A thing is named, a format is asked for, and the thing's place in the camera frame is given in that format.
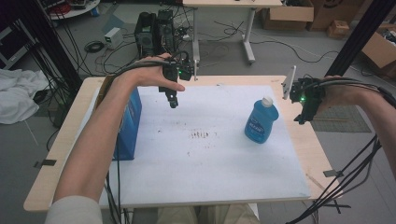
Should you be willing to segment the white desk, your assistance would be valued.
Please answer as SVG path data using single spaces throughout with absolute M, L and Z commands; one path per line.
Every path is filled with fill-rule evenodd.
M 250 34 L 253 20 L 258 8 L 272 8 L 281 7 L 281 0 L 182 0 L 185 7 L 193 9 L 193 37 L 192 37 L 192 52 L 195 64 L 201 61 L 200 46 L 198 40 L 198 8 L 199 7 L 245 7 L 248 9 L 247 16 L 247 30 L 242 35 L 242 44 L 245 48 L 247 61 L 249 63 L 255 62 L 255 56 L 250 45 Z

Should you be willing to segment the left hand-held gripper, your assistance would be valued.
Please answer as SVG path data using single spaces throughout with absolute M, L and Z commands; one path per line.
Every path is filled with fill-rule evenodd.
M 190 81 L 196 77 L 196 61 L 192 61 L 187 51 L 177 51 L 170 58 L 164 60 L 163 76 L 177 82 L 179 79 Z M 159 92 L 163 92 L 171 108 L 178 106 L 177 91 L 160 87 Z

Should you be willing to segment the small white device box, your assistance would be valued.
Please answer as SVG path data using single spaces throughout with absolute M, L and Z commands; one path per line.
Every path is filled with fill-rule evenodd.
M 109 32 L 107 32 L 105 34 L 105 41 L 110 49 L 115 49 L 116 47 L 118 47 L 123 41 L 123 36 L 121 34 L 120 28 L 114 27 Z

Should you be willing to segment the wide cardboard box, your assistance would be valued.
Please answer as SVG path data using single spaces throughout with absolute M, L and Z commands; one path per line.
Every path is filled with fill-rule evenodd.
M 284 6 L 262 11 L 262 27 L 265 30 L 302 31 L 314 20 L 314 6 L 310 0 L 284 2 Z

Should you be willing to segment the grey floor mat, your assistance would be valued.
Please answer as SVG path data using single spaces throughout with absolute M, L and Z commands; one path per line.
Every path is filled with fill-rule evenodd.
M 369 133 L 371 129 L 354 105 L 331 107 L 314 116 L 311 125 L 316 132 Z

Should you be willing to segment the tall cardboard box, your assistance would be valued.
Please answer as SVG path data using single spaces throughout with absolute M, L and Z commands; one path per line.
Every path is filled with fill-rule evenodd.
M 314 6 L 314 20 L 308 31 L 326 31 L 333 21 L 351 23 L 365 0 L 310 0 Z

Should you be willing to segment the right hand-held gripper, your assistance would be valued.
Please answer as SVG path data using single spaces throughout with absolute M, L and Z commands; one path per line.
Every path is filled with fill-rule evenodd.
M 300 103 L 302 112 L 294 119 L 300 125 L 312 121 L 318 112 L 318 107 L 325 95 L 325 90 L 319 86 L 320 80 L 313 77 L 295 79 L 297 67 L 293 65 L 286 78 L 281 83 L 283 99 L 292 103 Z

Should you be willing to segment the round white table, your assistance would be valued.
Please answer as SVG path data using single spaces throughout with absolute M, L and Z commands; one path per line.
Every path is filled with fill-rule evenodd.
M 52 20 L 73 18 L 88 12 L 97 16 L 100 0 L 53 0 L 45 6 L 45 11 Z

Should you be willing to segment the small cardboard box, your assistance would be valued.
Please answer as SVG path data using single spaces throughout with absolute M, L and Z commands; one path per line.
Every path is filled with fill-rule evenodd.
M 333 21 L 327 29 L 327 36 L 341 39 L 349 32 L 349 25 L 345 21 Z

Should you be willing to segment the white mat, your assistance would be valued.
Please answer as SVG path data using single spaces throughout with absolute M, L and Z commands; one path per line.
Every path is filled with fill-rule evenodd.
M 280 116 L 269 139 L 244 133 L 254 103 L 276 90 L 263 86 L 196 86 L 171 108 L 155 88 L 143 105 L 134 159 L 113 162 L 110 187 L 131 207 L 249 203 L 310 197 L 304 172 Z

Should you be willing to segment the person's right hand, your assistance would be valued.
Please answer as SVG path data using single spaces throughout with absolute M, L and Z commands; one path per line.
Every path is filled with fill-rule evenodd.
M 358 105 L 363 107 L 368 104 L 373 94 L 373 91 L 357 84 L 326 86 L 325 96 L 318 107 L 318 112 L 321 113 L 339 105 Z

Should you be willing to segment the black frame post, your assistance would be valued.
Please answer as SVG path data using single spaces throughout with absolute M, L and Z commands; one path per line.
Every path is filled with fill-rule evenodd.
M 396 0 L 373 0 L 333 61 L 326 73 L 326 77 L 333 75 L 343 76 L 345 74 L 348 67 L 395 6 Z
M 22 21 L 42 44 L 44 50 L 64 78 L 68 89 L 72 92 L 78 92 L 82 80 L 66 55 L 46 13 L 36 0 L 15 0 L 15 5 L 21 11 Z

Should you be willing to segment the open cardboard box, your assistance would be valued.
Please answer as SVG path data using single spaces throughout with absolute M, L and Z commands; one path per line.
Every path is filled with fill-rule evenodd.
M 361 52 L 379 76 L 396 79 L 396 24 L 381 24 Z

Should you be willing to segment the person's left hand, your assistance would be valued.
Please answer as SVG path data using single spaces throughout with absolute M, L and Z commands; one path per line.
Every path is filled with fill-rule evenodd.
M 121 75 L 127 82 L 133 85 L 133 89 L 137 86 L 148 87 L 157 86 L 165 87 L 174 91 L 184 91 L 185 87 L 181 84 L 166 79 L 163 76 L 163 68 L 161 66 L 141 67 L 132 69 Z

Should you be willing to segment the blue bottle with white cap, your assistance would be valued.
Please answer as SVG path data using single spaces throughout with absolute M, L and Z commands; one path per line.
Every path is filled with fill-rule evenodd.
M 263 144 L 269 138 L 273 123 L 279 118 L 279 113 L 270 96 L 258 100 L 247 119 L 245 135 L 253 142 Z

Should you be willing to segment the blue box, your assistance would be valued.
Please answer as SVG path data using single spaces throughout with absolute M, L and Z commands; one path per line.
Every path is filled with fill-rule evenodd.
M 138 88 L 135 88 L 130 94 L 128 104 L 124 108 L 113 153 L 113 161 L 131 161 L 134 158 L 141 111 L 142 103 L 139 91 Z

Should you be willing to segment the black computer tower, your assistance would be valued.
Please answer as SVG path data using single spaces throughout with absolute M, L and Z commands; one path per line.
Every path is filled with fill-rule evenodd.
M 156 52 L 155 21 L 155 13 L 141 12 L 139 14 L 134 28 L 134 37 L 140 58 L 153 56 Z
M 160 9 L 157 15 L 160 53 L 176 51 L 174 15 L 172 9 Z

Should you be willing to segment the white cloth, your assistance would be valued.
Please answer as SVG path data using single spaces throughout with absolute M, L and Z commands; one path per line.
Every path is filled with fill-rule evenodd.
M 41 70 L 0 69 L 0 124 L 14 124 L 33 116 L 39 108 L 35 94 L 48 85 Z

